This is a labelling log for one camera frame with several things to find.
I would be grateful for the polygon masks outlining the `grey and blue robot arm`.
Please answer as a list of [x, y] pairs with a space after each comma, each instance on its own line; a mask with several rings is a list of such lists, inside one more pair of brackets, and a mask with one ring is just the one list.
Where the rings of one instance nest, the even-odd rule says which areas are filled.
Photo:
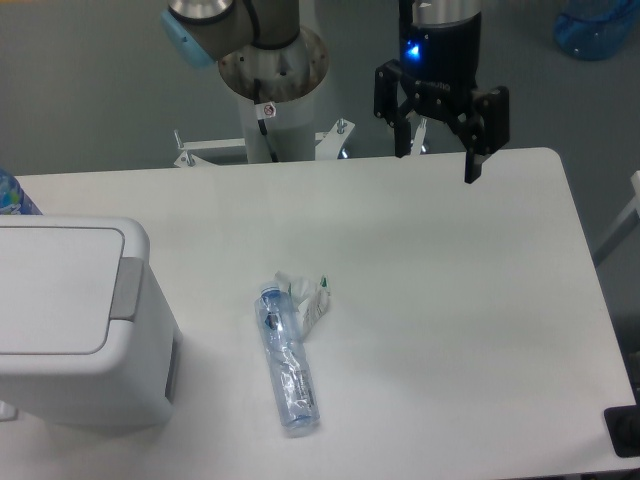
[[[394, 153], [418, 147], [410, 118], [446, 124], [465, 152], [472, 183], [484, 161], [510, 139], [508, 89], [476, 83], [481, 37], [477, 1], [402, 1], [399, 55], [374, 75], [374, 115], [392, 129]], [[302, 25], [295, 1], [171, 1], [167, 36], [190, 64], [216, 64], [239, 103], [247, 158], [284, 163], [334, 158], [337, 148], [313, 131], [314, 94], [329, 58], [322, 39]]]

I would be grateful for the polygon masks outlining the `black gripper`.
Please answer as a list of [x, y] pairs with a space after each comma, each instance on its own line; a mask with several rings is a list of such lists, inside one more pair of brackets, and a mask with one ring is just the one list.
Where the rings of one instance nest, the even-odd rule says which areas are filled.
[[510, 141], [509, 89], [476, 90], [481, 25], [479, 11], [401, 11], [399, 60], [375, 71], [374, 115], [392, 128], [395, 156], [411, 152], [411, 111], [438, 120], [465, 148], [467, 184]]

